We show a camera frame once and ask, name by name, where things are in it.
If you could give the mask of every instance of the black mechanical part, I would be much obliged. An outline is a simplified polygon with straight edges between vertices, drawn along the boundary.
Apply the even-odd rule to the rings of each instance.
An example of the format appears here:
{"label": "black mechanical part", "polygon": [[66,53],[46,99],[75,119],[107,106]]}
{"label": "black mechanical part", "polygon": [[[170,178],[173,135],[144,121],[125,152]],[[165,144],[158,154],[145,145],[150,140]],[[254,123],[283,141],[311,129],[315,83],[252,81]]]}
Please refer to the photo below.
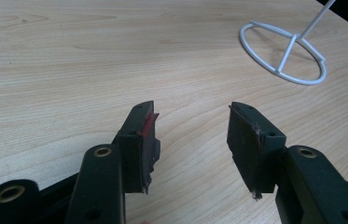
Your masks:
{"label": "black mechanical part", "polygon": [[254,107],[234,102],[230,108],[229,148],[257,198],[276,184],[283,223],[348,223],[348,182],[323,153],[286,148],[285,136]]}
{"label": "black mechanical part", "polygon": [[136,105],[111,145],[86,152],[79,175],[41,191],[31,180],[0,185],[0,224],[125,223],[124,193],[148,192],[160,158],[157,116],[152,101]]}

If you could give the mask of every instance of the white metal stand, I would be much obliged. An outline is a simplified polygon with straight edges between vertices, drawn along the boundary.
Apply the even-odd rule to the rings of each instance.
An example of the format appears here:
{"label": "white metal stand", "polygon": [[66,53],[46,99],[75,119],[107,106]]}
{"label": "white metal stand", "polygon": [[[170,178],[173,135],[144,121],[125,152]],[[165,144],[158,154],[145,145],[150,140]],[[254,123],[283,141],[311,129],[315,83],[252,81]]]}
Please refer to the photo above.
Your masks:
{"label": "white metal stand", "polygon": [[[281,28],[278,28],[276,26],[272,26],[266,23],[261,23],[257,21],[250,21],[250,23],[246,24],[240,32],[240,39],[242,44],[244,45],[244,48],[246,51],[252,56],[253,59],[255,59],[256,62],[258,62],[261,66],[263,66],[265,69],[269,70],[271,73],[275,74],[278,77],[284,78],[288,81],[301,84],[301,85],[316,85],[321,83],[325,77],[326,77],[326,66],[325,66],[325,58],[322,56],[321,53],[319,53],[316,48],[314,48],[307,40],[305,40],[305,36],[314,28],[314,26],[321,20],[323,15],[328,11],[328,9],[333,5],[333,3],[336,0],[329,0],[325,6],[322,8],[322,10],[316,15],[316,17],[313,19],[313,21],[307,26],[307,28],[301,33],[301,34],[295,34],[292,35],[288,31],[285,31]],[[282,57],[281,62],[279,63],[279,66],[277,68],[269,65],[266,63],[264,60],[262,60],[258,55],[249,47],[248,43],[246,42],[245,39],[245,31],[247,29],[250,29],[252,27],[260,27],[262,29],[265,29],[267,31],[273,32],[277,35],[284,36],[286,38],[289,38],[289,44],[287,45],[286,51],[284,53],[284,56]],[[299,79],[295,77],[291,77],[285,73],[282,72],[284,69],[287,57],[289,56],[290,51],[293,48],[294,43],[297,42],[301,46],[303,46],[305,49],[307,49],[311,55],[315,58],[316,62],[319,65],[319,68],[321,70],[320,76],[316,80],[304,80],[304,79]]]}

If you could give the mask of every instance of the wooden table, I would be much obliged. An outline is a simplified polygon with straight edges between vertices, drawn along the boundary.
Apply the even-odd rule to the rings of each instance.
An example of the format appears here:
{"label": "wooden table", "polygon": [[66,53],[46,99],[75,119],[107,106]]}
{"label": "wooden table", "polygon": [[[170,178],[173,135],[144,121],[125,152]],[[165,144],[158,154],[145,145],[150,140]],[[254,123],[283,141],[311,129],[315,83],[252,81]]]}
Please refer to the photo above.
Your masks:
{"label": "wooden table", "polygon": [[[155,101],[161,158],[149,195],[127,195],[128,223],[279,223],[274,195],[255,202],[226,144],[232,101],[256,107],[287,146],[324,152],[348,180],[348,22],[332,12],[307,39],[327,79],[300,86],[244,51],[250,20],[301,32],[314,0],[0,0],[0,184],[41,189],[78,171],[84,152],[110,143],[134,105]],[[287,40],[247,33],[278,64]],[[295,48],[285,68],[319,74]]]}

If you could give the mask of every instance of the table surface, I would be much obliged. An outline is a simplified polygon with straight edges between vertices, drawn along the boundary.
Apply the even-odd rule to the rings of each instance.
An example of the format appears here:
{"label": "table surface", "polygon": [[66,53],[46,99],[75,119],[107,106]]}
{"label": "table surface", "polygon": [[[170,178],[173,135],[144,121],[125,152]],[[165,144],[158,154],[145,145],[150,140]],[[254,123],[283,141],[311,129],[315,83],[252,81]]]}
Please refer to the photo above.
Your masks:
{"label": "table surface", "polygon": [[[263,21],[300,33],[314,0],[0,0],[0,184],[41,189],[76,173],[84,152],[110,143],[134,105],[154,100],[161,158],[148,195],[127,195],[128,223],[279,223],[274,194],[252,199],[226,144],[228,105],[256,107],[314,147],[348,180],[348,22],[332,12],[307,36],[327,58],[317,86],[263,69],[239,42]],[[246,33],[278,64],[287,39]],[[296,46],[285,70],[316,78]]]}

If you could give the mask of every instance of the light wood surface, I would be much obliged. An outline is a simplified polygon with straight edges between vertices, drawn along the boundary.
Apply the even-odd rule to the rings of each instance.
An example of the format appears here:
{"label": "light wood surface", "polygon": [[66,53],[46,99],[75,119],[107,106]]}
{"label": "light wood surface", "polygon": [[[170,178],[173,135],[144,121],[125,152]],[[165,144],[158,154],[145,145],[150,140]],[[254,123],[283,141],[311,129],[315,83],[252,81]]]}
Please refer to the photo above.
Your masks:
{"label": "light wood surface", "polygon": [[[127,195],[128,223],[279,223],[274,195],[255,202],[226,144],[232,101],[256,107],[287,136],[315,147],[348,180],[348,22],[332,12],[307,36],[327,79],[300,86],[244,51],[250,20],[301,32],[314,0],[0,0],[0,184],[41,189],[110,143],[134,105],[155,101],[161,158],[149,195]],[[287,40],[247,33],[266,61]],[[285,71],[319,74],[301,48]]]}

